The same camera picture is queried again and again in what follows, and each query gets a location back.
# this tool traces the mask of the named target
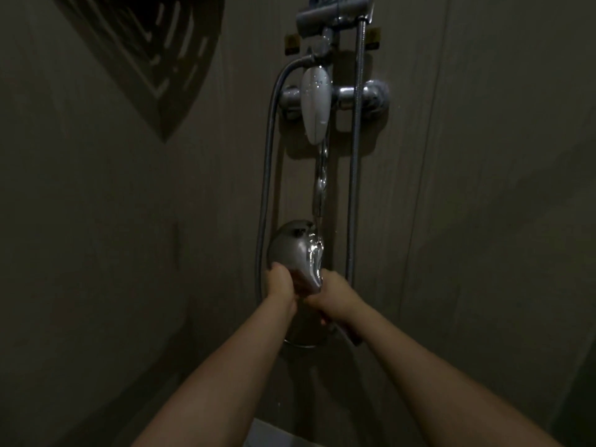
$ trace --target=yellow and black label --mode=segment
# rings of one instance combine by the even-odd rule
[[[300,53],[300,35],[299,34],[287,34],[284,39],[286,48],[286,56],[297,55]]]
[[[370,28],[364,38],[366,50],[378,50],[381,46],[381,28]]]

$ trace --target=person's left hand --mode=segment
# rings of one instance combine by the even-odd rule
[[[294,283],[287,268],[279,263],[274,263],[267,273],[268,292],[267,298],[276,298],[286,301],[290,305],[290,315],[294,316],[297,310]]]

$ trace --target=person's right arm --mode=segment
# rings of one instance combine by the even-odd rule
[[[433,447],[560,446],[511,405],[392,325],[339,274],[323,270],[323,291],[306,302],[362,336]]]

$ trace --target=shower fixture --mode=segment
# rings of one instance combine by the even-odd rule
[[[321,260],[324,242],[321,233],[325,195],[327,190],[327,161],[330,148],[329,119],[333,110],[352,110],[352,148],[350,154],[350,183],[347,217],[346,279],[354,281],[354,237],[356,220],[356,180],[358,177],[358,148],[361,119],[375,119],[389,107],[387,85],[377,80],[363,81],[366,26],[372,21],[372,0],[310,0],[309,7],[296,15],[298,33],[306,38],[318,36],[307,53],[289,62],[280,72],[269,103],[269,118],[264,153],[264,175],[261,193],[259,231],[255,260],[256,292],[262,300],[262,260],[266,227],[269,184],[271,181],[271,156],[275,115],[279,109],[288,119],[302,117],[310,144],[317,147],[317,164],[312,203],[313,220],[294,220],[274,233],[267,251],[267,266],[273,262],[283,264],[300,296],[321,290]],[[339,34],[343,29],[355,28],[356,58],[354,86],[332,85],[332,58],[339,47]],[[304,68],[300,88],[282,88],[288,75]],[[336,324],[338,330],[354,345],[361,339],[348,326]],[[316,345],[296,345],[312,348]]]

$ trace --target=person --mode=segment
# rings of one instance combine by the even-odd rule
[[[322,273],[322,292],[305,302],[362,336],[430,446],[560,446],[512,406],[392,325],[339,274]],[[267,298],[186,379],[133,447],[241,446],[296,310],[290,273],[274,264]]]

